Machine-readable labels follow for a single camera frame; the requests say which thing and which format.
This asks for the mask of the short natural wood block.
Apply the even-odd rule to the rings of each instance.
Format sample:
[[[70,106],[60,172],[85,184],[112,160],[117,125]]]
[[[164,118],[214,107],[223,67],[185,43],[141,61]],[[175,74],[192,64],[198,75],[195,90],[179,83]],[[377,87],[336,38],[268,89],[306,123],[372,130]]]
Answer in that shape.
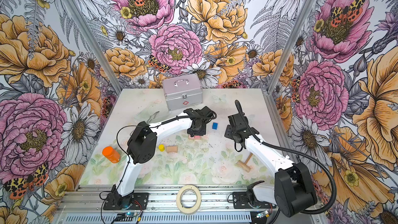
[[[178,146],[167,146],[166,152],[167,153],[178,153]]]

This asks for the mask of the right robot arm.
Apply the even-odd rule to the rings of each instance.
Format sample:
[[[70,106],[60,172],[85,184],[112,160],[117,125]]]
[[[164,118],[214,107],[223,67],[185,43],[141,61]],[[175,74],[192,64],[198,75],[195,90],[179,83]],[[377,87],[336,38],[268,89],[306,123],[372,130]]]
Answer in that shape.
[[[235,144],[241,144],[274,174],[273,186],[261,180],[247,187],[247,201],[251,206],[274,204],[285,216],[291,217],[317,204],[306,165],[294,163],[280,153],[281,147],[266,143],[255,128],[246,125],[245,116],[235,114],[229,116],[228,120],[224,136]]]

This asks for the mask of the yellow cylinder block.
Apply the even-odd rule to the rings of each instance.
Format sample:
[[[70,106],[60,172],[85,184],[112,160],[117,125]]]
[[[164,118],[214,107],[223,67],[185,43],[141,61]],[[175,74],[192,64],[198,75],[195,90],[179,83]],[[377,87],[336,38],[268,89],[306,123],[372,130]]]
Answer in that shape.
[[[164,146],[163,144],[160,144],[160,145],[158,146],[158,148],[159,148],[159,150],[160,150],[161,152],[165,151],[165,146]]]

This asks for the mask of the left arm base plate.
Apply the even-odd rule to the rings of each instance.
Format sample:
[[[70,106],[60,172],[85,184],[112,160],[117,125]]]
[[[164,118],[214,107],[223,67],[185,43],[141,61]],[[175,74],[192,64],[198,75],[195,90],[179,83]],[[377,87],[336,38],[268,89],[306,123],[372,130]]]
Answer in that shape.
[[[109,193],[105,199],[103,209],[106,211],[120,210],[145,210],[147,208],[149,193],[131,193],[120,196],[117,192]]]

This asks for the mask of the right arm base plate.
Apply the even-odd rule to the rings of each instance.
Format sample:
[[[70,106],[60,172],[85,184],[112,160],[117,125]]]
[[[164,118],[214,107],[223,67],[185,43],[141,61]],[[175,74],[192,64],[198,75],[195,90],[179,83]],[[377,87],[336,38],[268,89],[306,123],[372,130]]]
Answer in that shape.
[[[249,191],[232,193],[232,203],[235,209],[271,209],[273,205],[268,202],[258,201]]]

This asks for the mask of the hot pink rectangular block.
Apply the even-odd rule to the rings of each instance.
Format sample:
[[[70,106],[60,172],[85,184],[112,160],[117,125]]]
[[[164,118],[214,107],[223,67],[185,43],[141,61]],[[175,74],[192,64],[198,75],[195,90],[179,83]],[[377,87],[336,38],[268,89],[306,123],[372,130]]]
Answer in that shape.
[[[200,140],[202,137],[201,136],[199,136],[199,135],[195,135],[195,136],[188,136],[188,139],[189,140]]]

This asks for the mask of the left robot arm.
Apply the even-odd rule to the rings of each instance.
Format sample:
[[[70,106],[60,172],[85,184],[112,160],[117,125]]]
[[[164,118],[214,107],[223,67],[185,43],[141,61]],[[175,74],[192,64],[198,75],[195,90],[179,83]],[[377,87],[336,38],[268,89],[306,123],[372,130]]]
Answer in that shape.
[[[142,121],[135,125],[124,151],[127,156],[124,171],[105,202],[111,207],[127,208],[133,202],[136,180],[143,164],[152,159],[158,143],[183,130],[191,137],[203,136],[206,134],[207,124],[216,118],[216,112],[205,106],[200,110],[188,108],[162,122],[148,124]]]

